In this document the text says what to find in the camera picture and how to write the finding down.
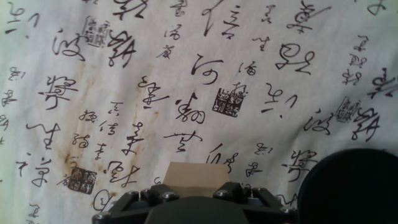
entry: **black plastic part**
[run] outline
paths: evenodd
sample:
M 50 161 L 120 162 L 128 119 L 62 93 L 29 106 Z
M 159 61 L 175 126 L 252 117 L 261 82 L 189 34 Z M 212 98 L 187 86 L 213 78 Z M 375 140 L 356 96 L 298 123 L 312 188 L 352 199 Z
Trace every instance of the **black plastic part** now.
M 251 197 L 251 187 L 249 186 L 243 187 L 243 195 L 245 197 Z
M 187 197 L 178 199 L 178 194 L 166 185 L 154 185 L 137 194 L 124 194 L 109 210 L 111 216 L 93 224 L 257 224 L 297 223 L 298 211 L 284 213 L 281 204 L 264 189 L 253 190 L 256 198 L 248 198 L 249 189 L 238 183 L 227 182 L 220 189 L 227 197 Z
M 239 205 L 208 197 L 187 197 L 158 205 L 145 224 L 249 224 Z
M 227 197 L 219 197 L 216 194 L 217 191 L 219 190 L 226 190 L 227 192 L 229 192 L 229 195 Z M 243 189 L 239 183 L 227 182 L 223 186 L 221 186 L 217 191 L 213 194 L 213 198 L 227 200 L 235 203 L 244 203 L 246 201 Z
M 398 157 L 348 149 L 320 161 L 298 194 L 301 224 L 398 223 Z

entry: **tan paper piece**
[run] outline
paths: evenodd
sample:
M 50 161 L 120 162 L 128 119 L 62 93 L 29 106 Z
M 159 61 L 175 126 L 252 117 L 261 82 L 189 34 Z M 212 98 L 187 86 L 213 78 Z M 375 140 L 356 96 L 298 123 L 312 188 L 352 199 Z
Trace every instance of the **tan paper piece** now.
M 229 182 L 226 165 L 171 162 L 163 184 L 176 191 L 180 198 L 184 198 L 212 197 L 225 182 Z

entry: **rust stain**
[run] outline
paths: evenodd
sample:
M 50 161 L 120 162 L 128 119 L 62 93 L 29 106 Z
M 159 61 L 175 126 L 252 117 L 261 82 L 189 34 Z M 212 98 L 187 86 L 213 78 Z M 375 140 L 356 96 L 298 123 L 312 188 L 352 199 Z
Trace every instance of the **rust stain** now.
M 150 123 L 151 123 L 151 124 L 155 123 L 155 121 L 156 121 L 156 119 L 157 119 L 158 117 L 159 117 L 159 112 L 156 111 L 156 112 L 154 113 L 154 116 L 153 116 L 152 119 L 150 120 Z

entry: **black circular lens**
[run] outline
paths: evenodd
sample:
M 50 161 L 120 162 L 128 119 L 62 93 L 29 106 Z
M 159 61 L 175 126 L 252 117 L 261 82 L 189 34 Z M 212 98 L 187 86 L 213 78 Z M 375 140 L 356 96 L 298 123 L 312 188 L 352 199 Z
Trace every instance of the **black circular lens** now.
M 398 157 L 348 149 L 320 161 L 298 194 L 301 224 L 398 223 Z

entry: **screw head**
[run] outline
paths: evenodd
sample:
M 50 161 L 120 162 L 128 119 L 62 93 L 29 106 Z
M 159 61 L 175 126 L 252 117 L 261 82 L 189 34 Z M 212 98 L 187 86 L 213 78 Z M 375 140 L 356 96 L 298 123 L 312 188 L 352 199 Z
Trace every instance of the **screw head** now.
M 108 218 L 110 216 L 111 216 L 110 212 L 101 212 L 101 213 L 98 213 L 98 214 L 94 215 L 93 218 L 102 220 L 102 219 Z
M 263 191 L 265 190 L 265 187 L 253 187 L 252 190 L 257 190 L 257 191 Z
M 280 210 L 281 210 L 283 213 L 292 213 L 292 212 L 296 211 L 296 209 L 295 209 L 294 207 L 286 206 L 286 205 L 283 206 L 283 207 L 281 207 Z
M 215 195 L 219 196 L 219 197 L 227 197 L 231 194 L 231 192 L 227 191 L 227 190 L 217 190 Z
M 128 191 L 128 192 L 126 192 L 128 195 L 134 195 L 134 194 L 139 194 L 139 192 L 138 191 L 135 191 L 135 190 L 130 190 L 130 191 Z
M 164 192 L 162 197 L 169 199 L 169 198 L 174 198 L 177 194 L 175 192 Z

